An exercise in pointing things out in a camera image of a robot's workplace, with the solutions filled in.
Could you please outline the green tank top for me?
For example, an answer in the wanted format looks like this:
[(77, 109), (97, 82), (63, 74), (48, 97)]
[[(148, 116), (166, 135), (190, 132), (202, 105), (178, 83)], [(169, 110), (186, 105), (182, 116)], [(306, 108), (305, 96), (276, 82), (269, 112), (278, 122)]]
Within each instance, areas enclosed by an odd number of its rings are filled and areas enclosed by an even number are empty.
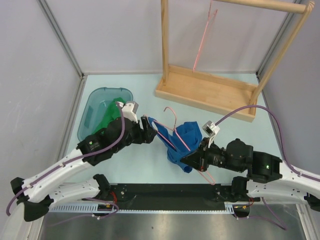
[(100, 129), (106, 128), (110, 122), (121, 117), (121, 114), (117, 107), (116, 102), (121, 102), (122, 104), (126, 103), (126, 101), (122, 97), (114, 98), (111, 101), (111, 103), (108, 105), (106, 111), (104, 112), (102, 120), (99, 122), (97, 127), (93, 130), (92, 132), (93, 134), (98, 132)]

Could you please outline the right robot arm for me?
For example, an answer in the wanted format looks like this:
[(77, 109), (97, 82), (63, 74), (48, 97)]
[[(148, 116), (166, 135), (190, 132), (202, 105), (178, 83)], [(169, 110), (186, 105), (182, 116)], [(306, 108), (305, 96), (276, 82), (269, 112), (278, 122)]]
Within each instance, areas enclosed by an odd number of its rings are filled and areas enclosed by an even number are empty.
[(217, 198), (226, 202), (269, 199), (298, 202), (314, 211), (320, 210), (320, 183), (316, 176), (307, 178), (304, 173), (294, 172), (279, 157), (255, 151), (238, 138), (220, 148), (205, 137), (181, 162), (200, 172), (209, 166), (247, 172), (246, 176), (234, 177), (229, 186), (217, 188)]

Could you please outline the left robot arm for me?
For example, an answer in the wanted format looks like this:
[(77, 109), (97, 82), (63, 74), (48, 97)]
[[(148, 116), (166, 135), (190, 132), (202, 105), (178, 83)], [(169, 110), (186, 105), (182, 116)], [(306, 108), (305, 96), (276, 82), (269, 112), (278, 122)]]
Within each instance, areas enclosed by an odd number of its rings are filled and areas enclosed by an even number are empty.
[(87, 136), (69, 155), (43, 172), (23, 179), (14, 178), (10, 184), (18, 205), (23, 205), (23, 219), (33, 222), (56, 205), (82, 199), (106, 200), (111, 185), (103, 174), (76, 184), (65, 180), (110, 159), (131, 144), (150, 144), (156, 131), (145, 116), (138, 121), (126, 117), (111, 121), (107, 127)]

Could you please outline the teal plastic bin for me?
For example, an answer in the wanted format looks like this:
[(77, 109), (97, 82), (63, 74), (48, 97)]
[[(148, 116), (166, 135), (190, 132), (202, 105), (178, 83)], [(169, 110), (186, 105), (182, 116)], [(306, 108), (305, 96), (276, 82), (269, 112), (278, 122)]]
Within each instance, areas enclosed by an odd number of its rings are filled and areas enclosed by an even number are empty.
[(122, 98), (126, 102), (134, 99), (132, 92), (122, 87), (100, 87), (89, 95), (77, 131), (77, 138), (80, 142), (98, 128), (110, 103), (115, 98)]

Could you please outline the wooden clothes rack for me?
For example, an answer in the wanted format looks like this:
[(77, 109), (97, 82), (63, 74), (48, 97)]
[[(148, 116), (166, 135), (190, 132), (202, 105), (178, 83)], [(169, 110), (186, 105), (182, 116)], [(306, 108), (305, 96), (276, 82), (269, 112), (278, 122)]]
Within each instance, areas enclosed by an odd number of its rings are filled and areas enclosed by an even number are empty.
[(310, 0), (307, 4), (301, 4), (278, 0), (232, 0), (230, 3), (301, 15), (282, 48), (266, 69), (259, 84), (249, 84), (171, 65), (169, 63), (169, 4), (168, 1), (162, 0), (160, 6), (163, 75), (155, 89), (155, 95), (158, 98), (222, 115), (235, 111), (234, 118), (252, 122), (256, 117), (254, 104), (258, 102), (260, 93), (313, 11), (315, 2)]

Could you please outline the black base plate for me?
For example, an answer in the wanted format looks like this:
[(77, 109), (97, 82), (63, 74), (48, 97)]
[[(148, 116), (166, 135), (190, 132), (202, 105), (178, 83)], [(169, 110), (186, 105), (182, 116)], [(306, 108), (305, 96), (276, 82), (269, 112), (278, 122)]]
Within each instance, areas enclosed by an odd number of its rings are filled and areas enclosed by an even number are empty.
[(221, 184), (114, 184), (104, 199), (114, 198), (128, 211), (215, 211), (224, 210), (226, 202), (249, 202), (245, 191)]

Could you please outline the aluminium frame post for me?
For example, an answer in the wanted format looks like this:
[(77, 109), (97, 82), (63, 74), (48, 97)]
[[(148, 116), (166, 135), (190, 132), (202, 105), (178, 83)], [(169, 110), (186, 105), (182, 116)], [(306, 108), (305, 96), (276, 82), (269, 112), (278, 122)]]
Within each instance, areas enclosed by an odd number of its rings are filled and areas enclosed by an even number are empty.
[(82, 79), (84, 76), (83, 71), (81, 70), (81, 67), (72, 51), (72, 48), (70, 47), (53, 11), (51, 10), (48, 2), (46, 0), (37, 0), (37, 3), (42, 10), (45, 18), (47, 19), (50, 27), (52, 28), (58, 42), (60, 43), (63, 51), (65, 52), (71, 66), (75, 70), (77, 76)]

